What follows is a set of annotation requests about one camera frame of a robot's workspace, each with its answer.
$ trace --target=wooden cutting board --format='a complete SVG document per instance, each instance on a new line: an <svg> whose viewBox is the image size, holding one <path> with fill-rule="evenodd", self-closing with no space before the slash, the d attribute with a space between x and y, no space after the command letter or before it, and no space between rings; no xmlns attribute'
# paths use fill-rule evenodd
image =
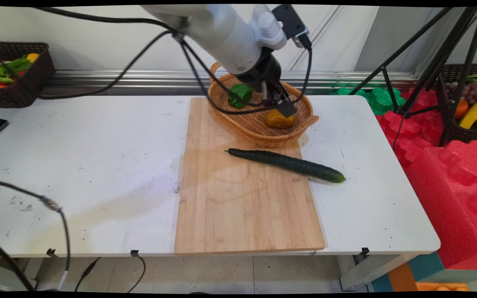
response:
<svg viewBox="0 0 477 298"><path fill-rule="evenodd" d="M177 254L325 248L308 178L224 150L258 149L301 158L297 142L257 147L193 98L180 187Z"/></svg>

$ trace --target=table leg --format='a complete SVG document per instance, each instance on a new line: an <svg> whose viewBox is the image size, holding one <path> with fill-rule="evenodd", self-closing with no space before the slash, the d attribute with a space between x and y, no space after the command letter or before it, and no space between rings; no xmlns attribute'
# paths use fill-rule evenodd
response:
<svg viewBox="0 0 477 298"><path fill-rule="evenodd" d="M33 287L36 287L36 274L40 270L43 258L20 258L17 265ZM11 270L0 266L0 290L2 291L26 291L16 274Z"/></svg>
<svg viewBox="0 0 477 298"><path fill-rule="evenodd" d="M418 255L371 255L354 266L353 256L338 256L343 291L356 291Z"/></svg>

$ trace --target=tiled floor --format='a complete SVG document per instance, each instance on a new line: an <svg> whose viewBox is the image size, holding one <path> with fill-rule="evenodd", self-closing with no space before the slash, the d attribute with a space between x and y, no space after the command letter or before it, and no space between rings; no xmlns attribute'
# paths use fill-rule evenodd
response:
<svg viewBox="0 0 477 298"><path fill-rule="evenodd" d="M63 291L76 284L96 258L73 258ZM146 273L132 293L294 294L339 293L340 270L332 256L195 256L144 258ZM56 288L64 258L46 258L38 290ZM138 258L101 258L79 292L127 292L142 273ZM367 292L364 287L358 292Z"/></svg>

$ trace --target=fruit basket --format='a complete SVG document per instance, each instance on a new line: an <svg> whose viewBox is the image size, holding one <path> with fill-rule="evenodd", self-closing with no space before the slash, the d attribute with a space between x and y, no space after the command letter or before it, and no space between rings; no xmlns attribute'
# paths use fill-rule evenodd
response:
<svg viewBox="0 0 477 298"><path fill-rule="evenodd" d="M210 71L214 72L220 67L219 63L215 63L211 66ZM241 83L237 77L232 74L225 74L218 79L225 87L230 89L233 85ZM288 85L287 83L282 82L284 88L290 95L290 100L295 100L301 91L296 88ZM211 79L211 86L209 88L209 96L214 101L218 107L233 110L231 105L229 105L227 98L227 92L222 89L213 79ZM259 102L262 98L260 93L253 93L251 102ZM233 130L238 132L241 136L246 138L248 141L260 146L260 147L282 147L286 143L295 141L301 137L303 132L310 126L316 123L320 117L314 115L312 109L312 104L306 96L303 96L301 100L295 103L297 108L297 113L295 113L295 123L290 128L271 128L265 123L266 114L269 111L262 111L258 113L250 113L244 115L230 115L225 114L212 105L215 113L221 117ZM243 109L258 109L259 107L249 107L246 106Z"/></svg>
<svg viewBox="0 0 477 298"><path fill-rule="evenodd" d="M461 78L461 73L463 71L463 64L448 64L443 66L439 76L437 76L437 102L439 105L445 104L449 99L447 92L447 87L445 83L453 83L459 81ZM469 75L477 74L477 64L472 64ZM441 116L443 119L448 119L448 113L455 113L455 111L450 111L450 109L442 109ZM472 140L477 140L477 123L474 123L472 127L467 130L458 125L458 122L453 119L452 124L450 124L449 134L447 136L448 141L453 139L462 141L464 143L469 143Z"/></svg>
<svg viewBox="0 0 477 298"><path fill-rule="evenodd" d="M24 108L30 106L36 95L28 92L23 84L36 94L47 85L55 67L49 55L49 45L43 42L0 42L0 59L15 60L29 53L40 54L36 61L21 77L19 82L0 88L0 108Z"/></svg>

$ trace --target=grapes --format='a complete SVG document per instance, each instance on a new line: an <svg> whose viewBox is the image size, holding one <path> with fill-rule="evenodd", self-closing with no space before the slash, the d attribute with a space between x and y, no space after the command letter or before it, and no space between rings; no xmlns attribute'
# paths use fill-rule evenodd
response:
<svg viewBox="0 0 477 298"><path fill-rule="evenodd" d="M445 83L445 94L449 99L454 98L457 86L457 82ZM477 102L477 83L467 83L464 85L463 90L461 90L460 100L466 100L469 104L475 104Z"/></svg>

